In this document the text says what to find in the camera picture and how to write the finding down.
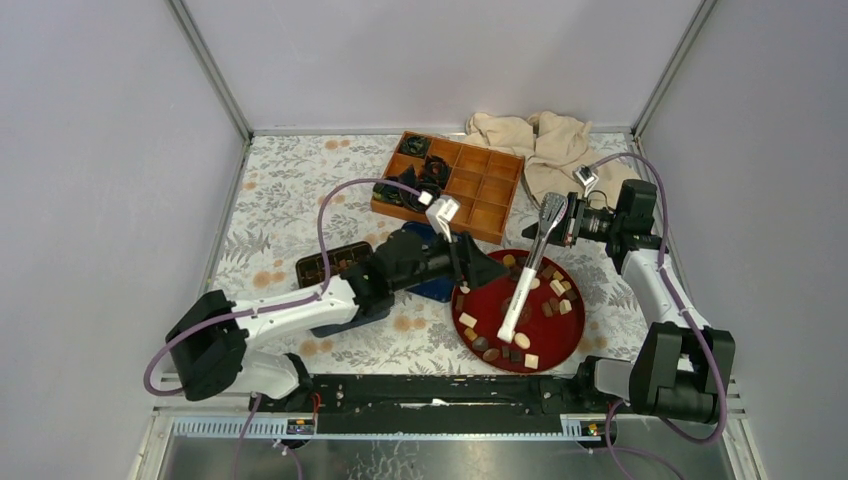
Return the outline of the silver serving tongs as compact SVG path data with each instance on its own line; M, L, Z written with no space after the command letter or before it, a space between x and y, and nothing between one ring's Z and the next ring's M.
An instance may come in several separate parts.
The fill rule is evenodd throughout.
M554 192L546 193L540 206L538 223L543 229L550 231L563 221L565 212L566 196ZM547 245L545 237L546 235L540 235L533 241L510 304L497 332L497 338L506 343L513 341L521 311L531 292L532 282L536 278L544 257L544 250Z

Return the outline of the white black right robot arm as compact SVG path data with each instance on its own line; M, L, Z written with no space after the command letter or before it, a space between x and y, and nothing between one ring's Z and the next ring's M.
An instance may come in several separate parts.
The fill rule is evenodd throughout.
M592 208L576 192L547 193L539 219L522 232L536 249L571 247L585 239L602 243L616 272L630 287L648 325L633 361L588 356L573 379L583 410L597 412L611 400L639 415L697 422L722 429L736 343L715 329L688 299L668 260L664 235L655 235L653 211L665 209L663 186L623 182L614 209Z

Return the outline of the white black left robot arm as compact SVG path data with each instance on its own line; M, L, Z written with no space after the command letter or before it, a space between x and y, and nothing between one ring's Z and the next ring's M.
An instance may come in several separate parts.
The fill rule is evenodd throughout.
M507 273L469 233L425 242L413 232L397 230L327 284L242 303L221 290L203 294L167 334L165 352L176 368L178 391L189 401L238 386L296 411L310 397L304 367L292 354L275 360L261 346L292 333L347 330L381 319L394 306L396 292L422 283L447 279L475 290Z

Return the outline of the red round tray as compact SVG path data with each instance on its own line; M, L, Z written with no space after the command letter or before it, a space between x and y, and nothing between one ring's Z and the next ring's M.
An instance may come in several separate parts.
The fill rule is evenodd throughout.
M476 359L513 374L541 373L576 352L586 324L586 307L565 268L544 258L522 307L512 342L497 338L528 252L498 250L490 256L510 274L468 293L456 287L451 298L453 326Z

